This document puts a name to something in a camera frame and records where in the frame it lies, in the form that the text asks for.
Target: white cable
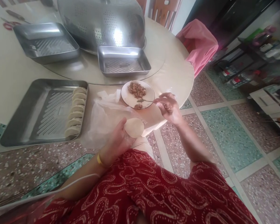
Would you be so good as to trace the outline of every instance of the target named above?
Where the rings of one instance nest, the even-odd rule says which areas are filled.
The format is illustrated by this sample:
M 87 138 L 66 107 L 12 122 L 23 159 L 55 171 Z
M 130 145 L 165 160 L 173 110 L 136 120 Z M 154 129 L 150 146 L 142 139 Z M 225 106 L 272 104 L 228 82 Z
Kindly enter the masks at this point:
M 31 198 L 24 199 L 24 200 L 21 200 L 21 201 L 16 201 L 16 202 L 13 202 L 11 204 L 3 205 L 3 206 L 0 207 L 0 211 L 3 211 L 3 210 L 9 211 L 12 208 L 14 208 L 16 206 L 19 206 L 21 204 L 25 204 L 25 203 L 28 203 L 30 201 L 35 201 L 35 200 L 38 200 L 38 199 L 41 199 L 41 198 L 45 198 L 45 197 L 53 195 L 53 194 L 57 194 L 57 193 L 65 190 L 65 189 L 69 188 L 70 186 L 72 186 L 76 182 L 78 182 L 78 181 L 80 181 L 80 180 L 82 180 L 84 178 L 91 177 L 91 176 L 97 176 L 98 178 L 100 178 L 100 176 L 98 174 L 90 174 L 90 175 L 87 175 L 87 176 L 84 176 L 84 177 L 81 177 L 81 178 L 75 180 L 74 182 L 70 183 L 66 187 L 61 188 L 59 190 L 51 191 L 51 192 L 48 192 L 48 193 L 45 193 L 45 194 L 41 194 L 41 195 L 37 195 L 37 196 L 31 197 Z

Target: pink cloth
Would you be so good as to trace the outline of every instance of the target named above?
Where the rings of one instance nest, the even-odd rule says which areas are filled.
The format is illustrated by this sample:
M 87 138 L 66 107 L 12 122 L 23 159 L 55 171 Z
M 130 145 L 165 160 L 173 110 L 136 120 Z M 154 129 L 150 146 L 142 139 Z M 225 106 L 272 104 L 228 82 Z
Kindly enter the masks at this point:
M 198 19 L 188 23 L 176 37 L 188 50 L 190 50 L 190 48 L 187 45 L 191 44 L 189 39 L 194 40 L 195 47 L 186 60 L 191 62 L 194 66 L 196 77 L 218 50 L 218 42 L 206 26 Z

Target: plastic bag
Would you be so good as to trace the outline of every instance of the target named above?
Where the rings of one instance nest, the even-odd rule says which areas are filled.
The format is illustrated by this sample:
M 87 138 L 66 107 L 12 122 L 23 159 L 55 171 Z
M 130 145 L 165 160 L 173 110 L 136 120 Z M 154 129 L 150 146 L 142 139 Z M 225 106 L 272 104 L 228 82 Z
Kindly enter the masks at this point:
M 95 101 L 90 119 L 90 129 L 81 136 L 81 144 L 86 148 L 94 150 L 101 149 L 110 137 L 119 121 L 126 117 L 140 118 L 144 124 L 146 121 L 131 107 L 122 105 L 120 100 L 120 90 L 114 94 L 107 94 L 106 91 L 98 92 L 101 98 Z

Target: woman's left hand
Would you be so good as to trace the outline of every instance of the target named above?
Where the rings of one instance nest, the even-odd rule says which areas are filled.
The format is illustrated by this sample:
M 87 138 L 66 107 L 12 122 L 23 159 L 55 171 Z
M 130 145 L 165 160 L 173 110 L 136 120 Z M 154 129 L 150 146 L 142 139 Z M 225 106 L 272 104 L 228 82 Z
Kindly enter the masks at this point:
M 124 130 L 124 124 L 127 122 L 123 118 L 112 132 L 107 144 L 100 150 L 100 159 L 106 166 L 112 163 L 122 154 L 124 154 L 135 142 L 135 138 L 131 138 Z

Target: small white plate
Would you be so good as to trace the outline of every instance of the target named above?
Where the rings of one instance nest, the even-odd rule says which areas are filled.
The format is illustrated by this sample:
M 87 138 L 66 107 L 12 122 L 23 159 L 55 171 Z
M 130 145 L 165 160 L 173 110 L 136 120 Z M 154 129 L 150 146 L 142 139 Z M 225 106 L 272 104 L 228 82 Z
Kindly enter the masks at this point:
M 130 106 L 134 109 L 137 109 L 134 107 L 136 104 L 141 104 L 143 106 L 141 109 L 149 107 L 152 104 L 152 102 L 144 101 L 144 102 L 138 103 L 137 101 L 140 99 L 137 99 L 134 95 L 130 94 L 130 92 L 128 91 L 128 87 L 131 84 L 131 82 L 138 83 L 145 88 L 146 95 L 143 96 L 143 99 L 149 100 L 149 101 L 153 101 L 155 99 L 155 92 L 153 91 L 153 89 L 150 85 L 148 85 L 146 82 L 143 82 L 143 81 L 134 80 L 134 81 L 127 82 L 121 88 L 121 97 L 122 97 L 123 101 L 128 106 Z

